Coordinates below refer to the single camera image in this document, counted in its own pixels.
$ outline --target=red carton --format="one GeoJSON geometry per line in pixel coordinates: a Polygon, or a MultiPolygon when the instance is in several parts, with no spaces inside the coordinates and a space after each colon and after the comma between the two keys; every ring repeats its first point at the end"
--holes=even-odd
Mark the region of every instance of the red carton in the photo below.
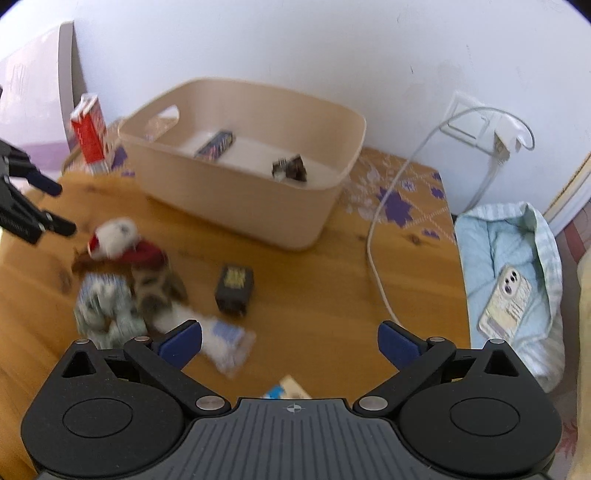
{"type": "Polygon", "coordinates": [[[82,95],[80,103],[70,115],[70,123],[91,171],[108,171],[113,152],[106,139],[107,128],[98,97],[86,93],[82,95]]]}

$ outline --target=small black box with yellow label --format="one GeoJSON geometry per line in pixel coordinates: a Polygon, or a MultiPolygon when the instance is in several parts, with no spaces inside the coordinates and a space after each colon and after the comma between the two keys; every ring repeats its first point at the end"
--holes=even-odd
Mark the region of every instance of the small black box with yellow label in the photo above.
{"type": "Polygon", "coordinates": [[[224,313],[246,315],[246,305],[255,285],[252,269],[226,265],[216,288],[217,308],[224,313]]]}

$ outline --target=white wall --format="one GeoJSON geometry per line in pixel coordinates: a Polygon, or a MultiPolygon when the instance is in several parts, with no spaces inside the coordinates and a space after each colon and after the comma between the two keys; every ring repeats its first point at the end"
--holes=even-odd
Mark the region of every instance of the white wall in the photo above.
{"type": "MultiPolygon", "coordinates": [[[[0,57],[71,19],[107,120],[192,77],[237,77],[351,106],[368,145],[408,156],[459,89],[536,134],[484,200],[542,211],[591,150],[591,25],[564,0],[22,0],[0,21],[0,57]]],[[[420,158],[455,212],[487,160],[443,135],[420,158]]]]}

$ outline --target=wall socket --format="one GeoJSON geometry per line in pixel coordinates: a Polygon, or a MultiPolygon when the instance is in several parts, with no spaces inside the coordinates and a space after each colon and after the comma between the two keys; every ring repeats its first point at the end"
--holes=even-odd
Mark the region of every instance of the wall socket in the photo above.
{"type": "MultiPolygon", "coordinates": [[[[485,104],[466,93],[456,91],[443,120],[476,106],[485,106],[485,104]]],[[[505,157],[503,150],[507,154],[508,151],[502,143],[502,148],[499,147],[499,139],[495,135],[495,128],[500,118],[501,114],[497,112],[471,112],[449,122],[441,128],[441,131],[489,155],[497,158],[505,157]]]]}

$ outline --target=screw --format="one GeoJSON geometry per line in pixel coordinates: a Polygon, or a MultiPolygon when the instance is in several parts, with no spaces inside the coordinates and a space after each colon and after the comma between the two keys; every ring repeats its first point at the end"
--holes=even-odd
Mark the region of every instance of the screw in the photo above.
{"type": "Polygon", "coordinates": [[[359,406],[364,410],[379,411],[388,406],[388,400],[383,397],[370,395],[369,397],[363,397],[359,400],[359,406]]]}
{"type": "Polygon", "coordinates": [[[217,395],[205,395],[195,402],[195,405],[202,410],[219,410],[226,404],[222,397],[217,395]]]}

